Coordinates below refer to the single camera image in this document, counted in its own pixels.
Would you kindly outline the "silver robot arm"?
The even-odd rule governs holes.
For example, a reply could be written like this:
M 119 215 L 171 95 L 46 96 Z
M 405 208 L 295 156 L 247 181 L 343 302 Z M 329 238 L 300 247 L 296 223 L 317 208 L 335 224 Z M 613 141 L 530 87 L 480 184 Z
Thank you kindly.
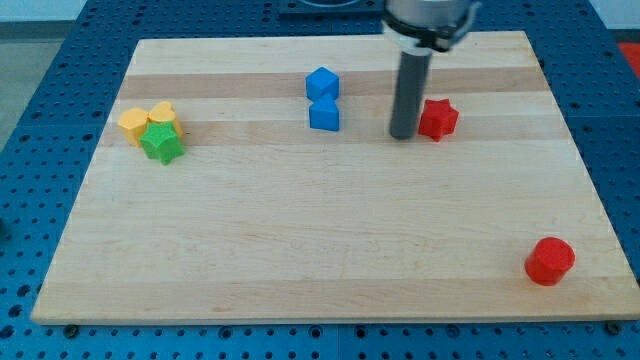
M 480 6 L 471 0 L 387 0 L 383 24 L 409 54 L 447 52 L 469 32 Z

